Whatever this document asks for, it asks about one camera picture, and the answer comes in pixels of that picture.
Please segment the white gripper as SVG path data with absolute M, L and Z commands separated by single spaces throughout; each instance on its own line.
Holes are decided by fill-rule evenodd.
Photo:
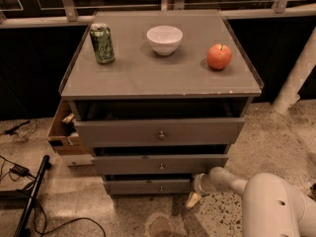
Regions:
M 201 194 L 210 194 L 216 192 L 215 185 L 211 182 L 211 178 L 208 174 L 197 174 L 193 180 L 193 190 L 190 192 L 189 198 L 186 202 L 186 208 L 193 208 L 200 200 Z

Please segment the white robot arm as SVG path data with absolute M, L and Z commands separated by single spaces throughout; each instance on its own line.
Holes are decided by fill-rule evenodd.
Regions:
M 225 168 L 195 177 L 189 237 L 315 237 L 315 107 L 298 102 L 295 68 L 271 104 L 253 104 Z

